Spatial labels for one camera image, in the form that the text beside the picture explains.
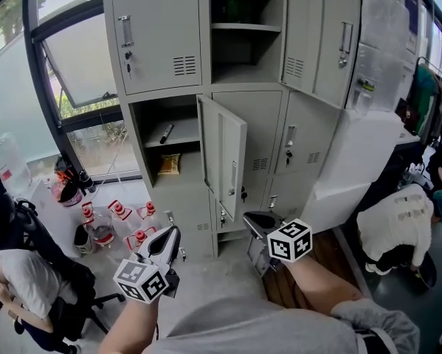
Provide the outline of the wooden slat platform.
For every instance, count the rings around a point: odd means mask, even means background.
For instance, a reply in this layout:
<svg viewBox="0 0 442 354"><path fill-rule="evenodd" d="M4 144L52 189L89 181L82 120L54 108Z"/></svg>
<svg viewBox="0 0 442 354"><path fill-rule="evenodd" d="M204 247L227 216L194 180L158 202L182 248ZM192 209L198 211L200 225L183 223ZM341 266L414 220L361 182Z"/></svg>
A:
<svg viewBox="0 0 442 354"><path fill-rule="evenodd" d="M332 229L313 236L313 250L309 256L366 294L360 288L356 275ZM284 267L276 271L269 269L263 277L263 286L267 299L276 305L313 310L293 276Z"/></svg>

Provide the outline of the blue wall poster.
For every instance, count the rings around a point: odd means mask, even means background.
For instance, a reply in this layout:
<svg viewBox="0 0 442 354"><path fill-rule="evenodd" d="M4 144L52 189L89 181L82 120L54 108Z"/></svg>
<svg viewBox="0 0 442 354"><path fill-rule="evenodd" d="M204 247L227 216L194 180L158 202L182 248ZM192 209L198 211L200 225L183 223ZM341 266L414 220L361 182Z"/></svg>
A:
<svg viewBox="0 0 442 354"><path fill-rule="evenodd" d="M404 0L404 5L409 12L409 39L407 49L416 54L418 44L419 4L418 0Z"/></svg>

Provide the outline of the black office chair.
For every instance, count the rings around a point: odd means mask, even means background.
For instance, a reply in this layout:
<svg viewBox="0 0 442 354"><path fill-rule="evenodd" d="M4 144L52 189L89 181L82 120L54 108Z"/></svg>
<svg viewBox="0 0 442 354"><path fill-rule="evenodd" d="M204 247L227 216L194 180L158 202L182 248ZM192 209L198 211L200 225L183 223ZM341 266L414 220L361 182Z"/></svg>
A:
<svg viewBox="0 0 442 354"><path fill-rule="evenodd" d="M0 251L6 249L38 252L70 282L77 294L77 303L70 305L58 299L51 309L51 316L57 322L57 334L65 343L76 344L87 319L104 333L108 332L93 308L102 308L105 302L113 299L123 302L125 297L122 294L97 297L96 278L91 270L67 257L38 219L35 205L27 200L14 201L0 179Z"/></svg>

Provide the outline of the person's right forearm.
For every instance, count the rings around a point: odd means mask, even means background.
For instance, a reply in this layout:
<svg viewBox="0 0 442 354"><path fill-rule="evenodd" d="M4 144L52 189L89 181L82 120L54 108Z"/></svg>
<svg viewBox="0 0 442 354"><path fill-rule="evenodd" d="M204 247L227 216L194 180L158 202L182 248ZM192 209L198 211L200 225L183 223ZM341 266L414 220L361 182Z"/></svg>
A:
<svg viewBox="0 0 442 354"><path fill-rule="evenodd" d="M332 310L342 302L364 299L357 287L309 256L294 263L282 264L293 276L311 307L319 313L331 315Z"/></svg>

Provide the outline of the white side table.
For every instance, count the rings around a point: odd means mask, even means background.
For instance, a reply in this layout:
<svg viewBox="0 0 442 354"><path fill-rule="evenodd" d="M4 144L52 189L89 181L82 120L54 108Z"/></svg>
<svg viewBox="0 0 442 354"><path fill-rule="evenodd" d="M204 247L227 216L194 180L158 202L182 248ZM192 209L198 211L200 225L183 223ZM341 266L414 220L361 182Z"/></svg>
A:
<svg viewBox="0 0 442 354"><path fill-rule="evenodd" d="M77 227L81 224L80 205L64 207L59 204L42 178L34 179L21 197L35 205L39 220L67 257L83 256L74 245Z"/></svg>

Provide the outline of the black bottle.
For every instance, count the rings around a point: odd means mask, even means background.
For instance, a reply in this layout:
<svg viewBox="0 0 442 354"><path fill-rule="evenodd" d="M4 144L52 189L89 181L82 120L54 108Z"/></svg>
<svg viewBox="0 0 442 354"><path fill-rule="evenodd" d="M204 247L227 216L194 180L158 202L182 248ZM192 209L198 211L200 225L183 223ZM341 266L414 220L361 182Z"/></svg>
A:
<svg viewBox="0 0 442 354"><path fill-rule="evenodd" d="M88 173L85 170L81 170L79 172L79 176L82 188L89 193L94 193L96 191L96 187L94 185L92 178L88 175Z"/></svg>

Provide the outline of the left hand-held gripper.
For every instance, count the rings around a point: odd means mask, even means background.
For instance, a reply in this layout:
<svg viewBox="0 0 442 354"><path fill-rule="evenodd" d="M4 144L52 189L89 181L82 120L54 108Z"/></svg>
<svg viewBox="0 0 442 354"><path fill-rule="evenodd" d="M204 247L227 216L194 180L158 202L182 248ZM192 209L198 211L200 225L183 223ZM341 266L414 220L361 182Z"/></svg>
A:
<svg viewBox="0 0 442 354"><path fill-rule="evenodd" d="M113 281L126 297L145 304L151 304L162 295L174 298L179 275L170 266L178 255L180 242L181 232L177 226L157 231L137 254L122 260Z"/></svg>

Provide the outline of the grey metal locker cabinet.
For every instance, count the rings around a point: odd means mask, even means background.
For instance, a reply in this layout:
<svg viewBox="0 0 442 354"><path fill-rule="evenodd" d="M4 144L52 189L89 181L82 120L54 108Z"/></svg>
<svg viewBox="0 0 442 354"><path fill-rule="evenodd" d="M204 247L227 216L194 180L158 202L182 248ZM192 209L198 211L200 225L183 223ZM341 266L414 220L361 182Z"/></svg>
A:
<svg viewBox="0 0 442 354"><path fill-rule="evenodd" d="M137 163L161 222L181 229L188 260L214 259L245 238L249 210L301 215L343 108L280 83L283 0L244 0L241 23L224 21L223 0L103 0L103 7ZM204 183L199 94L247 123L248 196L234 221ZM159 176L160 156L175 153L180 174Z"/></svg>

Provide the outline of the green hanging garment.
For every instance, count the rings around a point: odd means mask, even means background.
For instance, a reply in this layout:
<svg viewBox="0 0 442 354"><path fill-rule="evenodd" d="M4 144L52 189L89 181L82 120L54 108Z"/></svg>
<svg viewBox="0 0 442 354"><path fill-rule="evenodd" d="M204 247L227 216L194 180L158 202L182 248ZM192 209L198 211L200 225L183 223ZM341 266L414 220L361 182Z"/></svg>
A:
<svg viewBox="0 0 442 354"><path fill-rule="evenodd" d="M412 85L412 107L417 113L415 132L427 135L435 113L440 79L426 64L418 64Z"/></svg>

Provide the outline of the red bucket of tools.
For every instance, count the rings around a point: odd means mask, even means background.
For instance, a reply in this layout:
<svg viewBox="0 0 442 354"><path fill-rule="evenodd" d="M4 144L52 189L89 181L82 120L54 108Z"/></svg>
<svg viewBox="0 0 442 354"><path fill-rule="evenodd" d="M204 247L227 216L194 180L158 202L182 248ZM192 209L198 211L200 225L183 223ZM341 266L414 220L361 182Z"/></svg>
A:
<svg viewBox="0 0 442 354"><path fill-rule="evenodd" d="M71 170L56 170L50 191L63 207L72 207L83 199L79 178Z"/></svg>

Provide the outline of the person's left forearm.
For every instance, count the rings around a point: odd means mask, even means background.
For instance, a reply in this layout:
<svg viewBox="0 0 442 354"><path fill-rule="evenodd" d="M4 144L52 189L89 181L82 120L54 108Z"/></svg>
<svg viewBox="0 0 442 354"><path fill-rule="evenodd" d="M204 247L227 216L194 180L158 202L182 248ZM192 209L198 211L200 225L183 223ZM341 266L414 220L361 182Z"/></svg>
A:
<svg viewBox="0 0 442 354"><path fill-rule="evenodd" d="M153 341L159 300L146 304L129 299L102 340L97 354L142 354Z"/></svg>

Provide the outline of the black-framed window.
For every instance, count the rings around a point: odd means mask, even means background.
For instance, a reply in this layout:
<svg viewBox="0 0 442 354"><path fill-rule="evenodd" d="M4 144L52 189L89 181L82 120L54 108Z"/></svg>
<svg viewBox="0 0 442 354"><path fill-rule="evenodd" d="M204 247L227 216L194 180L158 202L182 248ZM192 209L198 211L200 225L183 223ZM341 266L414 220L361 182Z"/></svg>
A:
<svg viewBox="0 0 442 354"><path fill-rule="evenodd" d="M81 19L38 42L50 93L40 103L24 38L33 24L94 0L0 0L0 136L9 133L35 177L68 154L99 182L134 181L140 171L119 110L103 14Z"/></svg>

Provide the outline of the black marker pen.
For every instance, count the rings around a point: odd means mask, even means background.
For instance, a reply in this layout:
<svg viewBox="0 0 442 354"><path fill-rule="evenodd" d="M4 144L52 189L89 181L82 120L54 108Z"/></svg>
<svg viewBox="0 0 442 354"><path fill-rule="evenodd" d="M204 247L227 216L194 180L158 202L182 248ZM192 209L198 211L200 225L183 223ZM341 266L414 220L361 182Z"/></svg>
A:
<svg viewBox="0 0 442 354"><path fill-rule="evenodd" d="M165 130L164 133L162 134L161 139L159 140L159 143L160 143L161 145L163 145L164 143L166 143L166 141L167 141L167 139L168 139L168 137L169 137L169 135L170 135L170 132L173 130L173 127L174 127L173 124L169 124L169 125L167 126L166 130Z"/></svg>

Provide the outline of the large clear water jug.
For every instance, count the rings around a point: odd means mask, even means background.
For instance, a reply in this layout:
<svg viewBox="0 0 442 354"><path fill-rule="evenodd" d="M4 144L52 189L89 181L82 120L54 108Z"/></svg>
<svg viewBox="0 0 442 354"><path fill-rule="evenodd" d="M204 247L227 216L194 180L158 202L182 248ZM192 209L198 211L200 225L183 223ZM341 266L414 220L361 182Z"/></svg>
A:
<svg viewBox="0 0 442 354"><path fill-rule="evenodd" d="M32 183L30 169L11 133L0 136L0 179L14 197L25 193Z"/></svg>

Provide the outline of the yellow snack bag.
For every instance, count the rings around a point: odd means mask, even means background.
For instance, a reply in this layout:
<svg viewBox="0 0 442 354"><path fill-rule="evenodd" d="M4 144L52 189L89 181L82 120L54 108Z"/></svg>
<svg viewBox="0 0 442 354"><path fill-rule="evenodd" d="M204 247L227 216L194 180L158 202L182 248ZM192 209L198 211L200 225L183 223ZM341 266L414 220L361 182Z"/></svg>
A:
<svg viewBox="0 0 442 354"><path fill-rule="evenodd" d="M158 170L158 175L179 175L179 161L181 154L175 153L170 155L160 156L160 166Z"/></svg>

